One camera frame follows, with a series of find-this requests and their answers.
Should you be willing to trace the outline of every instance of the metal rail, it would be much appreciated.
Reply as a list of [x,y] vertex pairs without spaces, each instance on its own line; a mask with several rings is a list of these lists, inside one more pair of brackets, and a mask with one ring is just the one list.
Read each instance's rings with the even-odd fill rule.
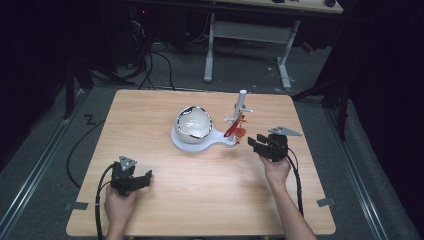
[[62,139],[66,129],[68,128],[70,122],[72,121],[75,113],[78,110],[78,107],[86,100],[88,96],[88,90],[80,90],[77,93],[77,101],[74,111],[70,114],[67,119],[63,119],[62,123],[58,129],[53,134],[43,153],[39,157],[36,165],[31,171],[25,183],[22,185],[12,204],[9,206],[6,214],[3,216],[0,222],[0,239],[7,239],[9,234],[12,232],[13,227],[16,222],[19,220],[22,212],[25,210],[25,207],[29,200],[31,199],[32,194],[37,189],[38,184],[46,173],[50,163],[53,160],[53,154],[56,150],[56,147],[59,141]]
[[355,166],[349,148],[347,147],[346,142],[341,139],[339,133],[337,132],[337,119],[334,115],[334,112],[331,111],[331,109],[327,108],[325,108],[323,111],[324,115],[327,117],[327,120],[333,126],[331,128],[332,132],[337,138],[337,142],[339,143],[340,149],[344,154],[344,163],[346,166],[347,173],[352,182],[353,189],[356,192],[359,204],[362,207],[362,211],[364,212],[365,218],[367,219],[367,222],[370,226],[374,239],[388,240],[389,238],[386,234],[386,231],[384,230],[383,224],[380,221],[380,217],[378,216],[374,202],[368,194],[365,184],[362,181],[361,175],[359,174],[358,169]]

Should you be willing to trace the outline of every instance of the white bowl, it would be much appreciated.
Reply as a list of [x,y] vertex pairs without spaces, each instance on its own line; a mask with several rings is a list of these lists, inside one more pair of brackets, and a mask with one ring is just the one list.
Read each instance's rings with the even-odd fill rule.
[[200,143],[212,130],[212,118],[198,106],[189,106],[177,115],[174,130],[185,143]]

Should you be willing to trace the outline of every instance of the gray carpet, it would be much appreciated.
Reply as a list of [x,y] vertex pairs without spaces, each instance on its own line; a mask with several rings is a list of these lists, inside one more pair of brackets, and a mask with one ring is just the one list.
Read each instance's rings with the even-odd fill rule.
[[[205,50],[186,48],[185,51],[168,47],[161,52],[172,65],[172,82],[178,89],[238,92],[247,89],[253,93],[293,95],[311,87],[331,49],[318,50],[307,54],[302,49],[293,48],[287,62],[292,89],[282,89],[278,71],[273,57],[263,57],[260,51],[274,53],[275,47],[238,48],[231,54],[215,55],[213,82],[203,82]],[[165,49],[157,45],[154,49]],[[218,48],[224,52],[231,47]],[[169,68],[164,58],[152,55],[153,71],[150,75],[152,85],[146,84],[142,89],[170,89]],[[120,68],[125,74],[131,69]],[[132,79],[136,89],[145,74]],[[93,90],[82,94],[78,111],[66,127],[55,150],[50,155],[45,173],[40,175],[29,201],[17,213],[16,222],[11,223],[5,239],[76,239],[66,234],[66,225],[71,212],[67,205],[74,202],[78,189],[66,173],[66,163],[72,149],[78,141],[96,124],[107,116],[114,93],[124,88],[111,82],[96,81]],[[349,118],[346,124],[347,141],[340,143],[334,133],[334,126],[329,120],[331,112],[324,110],[319,97],[311,97],[295,103],[304,133],[314,158],[325,194],[335,204],[330,207],[337,230],[330,236],[320,239],[375,239],[372,226],[364,214],[355,184],[349,175],[345,162],[343,146],[347,146],[370,198],[376,207],[378,216],[388,239],[420,239],[403,211],[396,193],[378,164],[369,142],[363,132],[354,108],[349,106]],[[7,168],[1,172],[0,213],[5,216],[7,210],[21,187],[25,184],[31,170],[36,166],[43,150],[63,124],[64,91],[57,95],[56,104],[34,125],[30,135],[14,156]],[[70,158],[70,172],[77,183],[83,181],[85,171],[94,152],[102,126],[99,125],[89,133],[75,148]]]

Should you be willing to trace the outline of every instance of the silver bracket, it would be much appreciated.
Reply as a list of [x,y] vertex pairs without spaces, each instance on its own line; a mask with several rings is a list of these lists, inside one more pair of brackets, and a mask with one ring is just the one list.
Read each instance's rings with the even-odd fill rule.
[[277,135],[302,136],[302,133],[290,130],[290,129],[282,127],[282,126],[270,128],[270,129],[268,129],[268,132],[274,133],[274,134],[277,134]]
[[125,156],[119,156],[122,171],[126,171],[137,164],[137,161]]

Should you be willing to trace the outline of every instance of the floor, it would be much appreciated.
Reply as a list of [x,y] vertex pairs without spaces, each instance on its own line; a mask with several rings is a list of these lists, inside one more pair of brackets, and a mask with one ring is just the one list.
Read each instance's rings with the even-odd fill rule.
[[[273,56],[280,47],[252,42],[237,47],[218,45],[213,81],[204,83],[203,44],[191,44],[180,50],[157,43],[152,48],[153,61],[146,56],[148,67],[153,67],[149,80],[142,86],[146,72],[130,79],[135,83],[133,86],[97,79],[92,90],[76,91],[76,110],[67,120],[62,118],[63,89],[56,96],[56,104],[34,125],[0,174],[1,182],[8,183],[0,187],[0,213],[4,216],[0,239],[95,239],[66,234],[69,206],[78,195],[69,176],[82,182],[101,133],[101,125],[93,129],[97,125],[92,124],[106,118],[117,90],[172,90],[174,86],[179,91],[246,89],[252,93],[294,95],[313,86],[331,53],[331,48],[312,53],[293,48],[287,61],[292,88],[283,89]],[[121,75],[131,71],[119,68]],[[337,109],[323,109],[320,96],[295,102],[295,107],[325,194],[335,202],[330,209],[337,230],[319,239],[419,239],[369,146],[354,107],[350,104],[348,109],[347,141],[341,141],[335,132]]]

